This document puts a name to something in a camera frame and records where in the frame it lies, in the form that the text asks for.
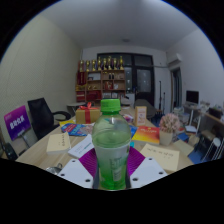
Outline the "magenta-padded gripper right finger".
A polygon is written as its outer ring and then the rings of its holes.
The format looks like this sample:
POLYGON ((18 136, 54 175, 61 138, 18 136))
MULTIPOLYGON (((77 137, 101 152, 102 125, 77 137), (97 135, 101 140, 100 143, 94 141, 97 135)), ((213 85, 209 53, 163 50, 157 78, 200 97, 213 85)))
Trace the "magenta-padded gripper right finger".
POLYGON ((131 189, 140 188, 165 177, 167 173, 152 157, 145 157, 131 147, 128 156, 128 182, 131 189))

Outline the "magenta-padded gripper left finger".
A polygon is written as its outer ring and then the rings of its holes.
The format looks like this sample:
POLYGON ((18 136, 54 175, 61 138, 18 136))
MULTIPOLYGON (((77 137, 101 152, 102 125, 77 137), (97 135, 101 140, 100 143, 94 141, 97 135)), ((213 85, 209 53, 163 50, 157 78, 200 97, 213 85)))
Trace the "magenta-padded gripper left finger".
POLYGON ((91 149, 80 159, 71 159, 58 176, 81 187, 97 189, 99 171, 95 150, 91 149))

